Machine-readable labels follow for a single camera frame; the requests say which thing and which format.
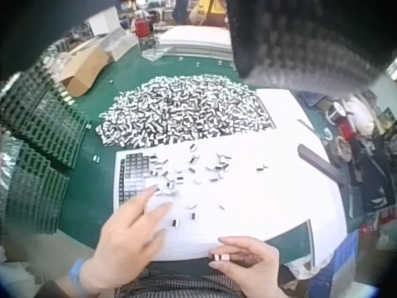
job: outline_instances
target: workbench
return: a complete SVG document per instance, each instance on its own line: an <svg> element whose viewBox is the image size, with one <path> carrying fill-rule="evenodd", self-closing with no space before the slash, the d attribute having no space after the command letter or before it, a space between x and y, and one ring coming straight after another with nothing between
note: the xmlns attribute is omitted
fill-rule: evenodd
<svg viewBox="0 0 397 298"><path fill-rule="evenodd" d="M224 63L219 66L217 60L185 57L178 61L178 57L162 57L156 62L150 62L141 57L137 47L130 50L118 62L109 65L98 77L92 89L76 101L76 105L91 119L93 127L100 124L98 115L106 111L113 103L113 98L119 91L131 90L149 79L159 76L180 76L197 74L225 75L234 81L239 81L237 73ZM313 127L322 134L325 127L329 127L334 136L339 135L338 129L330 127L326 119L317 111L308 109L301 100L302 106ZM87 132L74 170L66 170L70 177L69 188L60 218L59 229L83 244L95 248L99 239L101 226L113 212L113 180L116 152L118 147L104 147L100 138L92 129ZM94 155L100 156L100 163L92 161ZM341 171L349 179L347 166ZM345 210L348 208L348 190L341 189ZM360 210L360 193L354 194L355 218L346 216L348 231L359 227L363 221ZM310 253L309 233L306 224L299 225L293 230L267 241L280 250L280 262L286 263L304 257ZM167 262L154 263L157 268L170 268ZM201 259L173 261L171 268L181 272L194 268L197 271L208 269Z"/></svg>

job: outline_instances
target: carbon fiber pattern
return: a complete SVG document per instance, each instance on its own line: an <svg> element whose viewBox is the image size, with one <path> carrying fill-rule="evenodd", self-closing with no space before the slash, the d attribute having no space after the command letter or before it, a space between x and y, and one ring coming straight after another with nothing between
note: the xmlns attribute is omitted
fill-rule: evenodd
<svg viewBox="0 0 397 298"><path fill-rule="evenodd" d="M366 89L397 48L383 1L226 2L234 62L254 86L351 94Z"/></svg>

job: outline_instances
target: plaid fabric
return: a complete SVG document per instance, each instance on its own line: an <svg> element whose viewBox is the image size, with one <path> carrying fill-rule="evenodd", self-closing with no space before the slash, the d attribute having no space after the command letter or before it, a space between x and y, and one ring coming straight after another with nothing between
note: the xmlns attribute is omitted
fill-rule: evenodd
<svg viewBox="0 0 397 298"><path fill-rule="evenodd" d="M116 291L116 298L230 298L244 297L240 287L224 275L196 278L146 269L139 278Z"/></svg>

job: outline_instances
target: blue wristband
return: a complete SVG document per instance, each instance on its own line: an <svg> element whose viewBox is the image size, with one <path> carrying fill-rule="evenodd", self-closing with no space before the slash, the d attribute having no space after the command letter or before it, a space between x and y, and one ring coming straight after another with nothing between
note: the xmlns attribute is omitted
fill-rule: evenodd
<svg viewBox="0 0 397 298"><path fill-rule="evenodd" d="M88 297L87 291L80 283L80 270L85 262L85 259L77 259L68 273L72 285L80 292L80 297Z"/></svg>

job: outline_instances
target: blue crate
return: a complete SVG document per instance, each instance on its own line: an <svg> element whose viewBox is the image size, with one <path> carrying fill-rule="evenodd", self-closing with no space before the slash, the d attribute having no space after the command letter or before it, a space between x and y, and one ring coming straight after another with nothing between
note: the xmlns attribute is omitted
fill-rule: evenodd
<svg viewBox="0 0 397 298"><path fill-rule="evenodd" d="M328 298L335 275L350 258L357 259L358 251L359 231L356 230L348 234L347 238L336 249L331 262L311 279L309 298Z"/></svg>

